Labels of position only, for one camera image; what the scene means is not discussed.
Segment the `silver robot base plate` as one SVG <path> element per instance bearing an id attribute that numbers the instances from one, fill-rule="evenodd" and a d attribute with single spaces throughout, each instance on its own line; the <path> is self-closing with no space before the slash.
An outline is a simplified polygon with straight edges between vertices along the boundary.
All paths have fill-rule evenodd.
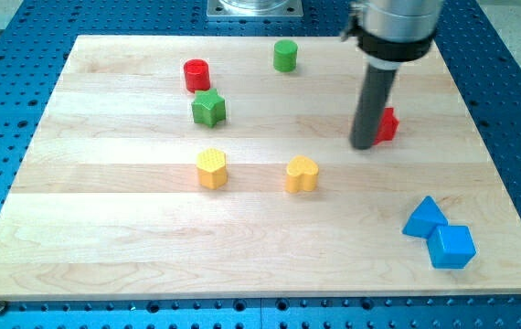
<path id="1" fill-rule="evenodd" d="M 302 0 L 208 0 L 207 16 L 230 17 L 301 17 Z"/>

